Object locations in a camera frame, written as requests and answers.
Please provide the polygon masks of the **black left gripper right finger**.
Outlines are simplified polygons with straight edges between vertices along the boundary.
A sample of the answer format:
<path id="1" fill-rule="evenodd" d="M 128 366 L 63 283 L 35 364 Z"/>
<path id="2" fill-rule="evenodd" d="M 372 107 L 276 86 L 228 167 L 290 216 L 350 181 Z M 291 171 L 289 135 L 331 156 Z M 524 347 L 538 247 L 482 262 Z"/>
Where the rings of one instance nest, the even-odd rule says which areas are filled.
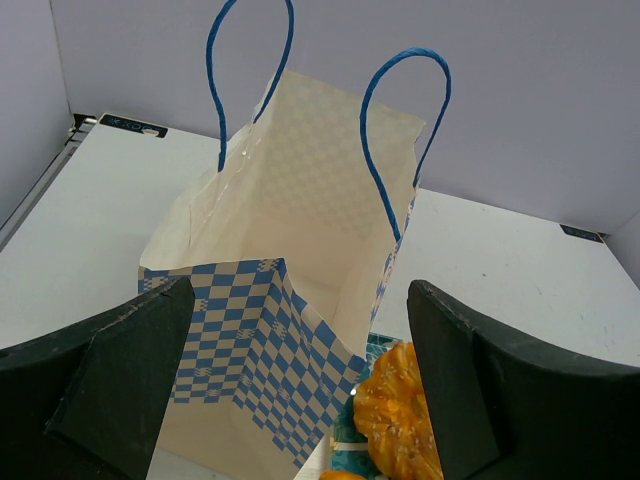
<path id="1" fill-rule="evenodd" d="M 635 479 L 639 371 L 549 344 L 411 282 L 407 310 L 448 479 Z"/>

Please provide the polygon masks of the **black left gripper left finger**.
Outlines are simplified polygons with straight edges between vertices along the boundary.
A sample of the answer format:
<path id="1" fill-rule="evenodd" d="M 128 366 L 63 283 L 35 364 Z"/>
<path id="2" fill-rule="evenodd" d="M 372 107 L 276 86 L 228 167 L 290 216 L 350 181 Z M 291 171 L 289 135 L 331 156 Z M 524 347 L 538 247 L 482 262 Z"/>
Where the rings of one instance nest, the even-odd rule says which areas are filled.
<path id="1" fill-rule="evenodd" d="M 2 478 L 145 478 L 194 302 L 180 277 L 3 349 Z"/>

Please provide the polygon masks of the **twisted ring bread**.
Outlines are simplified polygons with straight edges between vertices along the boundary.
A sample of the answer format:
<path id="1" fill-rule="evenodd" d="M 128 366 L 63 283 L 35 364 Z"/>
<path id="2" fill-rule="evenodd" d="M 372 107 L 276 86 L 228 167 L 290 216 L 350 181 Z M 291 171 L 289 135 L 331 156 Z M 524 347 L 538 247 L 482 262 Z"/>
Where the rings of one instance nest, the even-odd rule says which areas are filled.
<path id="1" fill-rule="evenodd" d="M 413 344 L 398 343 L 375 361 L 356 389 L 354 424 L 386 477 L 444 477 Z"/>

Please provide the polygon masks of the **blue checkered paper bag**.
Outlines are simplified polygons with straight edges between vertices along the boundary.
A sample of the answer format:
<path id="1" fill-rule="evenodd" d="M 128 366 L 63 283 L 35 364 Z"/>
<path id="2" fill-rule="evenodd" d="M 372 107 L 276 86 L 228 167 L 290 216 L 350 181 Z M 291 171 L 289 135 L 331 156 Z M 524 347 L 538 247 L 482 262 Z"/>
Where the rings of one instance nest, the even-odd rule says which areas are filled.
<path id="1" fill-rule="evenodd" d="M 279 66 L 144 249 L 138 287 L 192 284 L 160 448 L 291 479 L 363 371 L 418 191 L 426 122 Z"/>

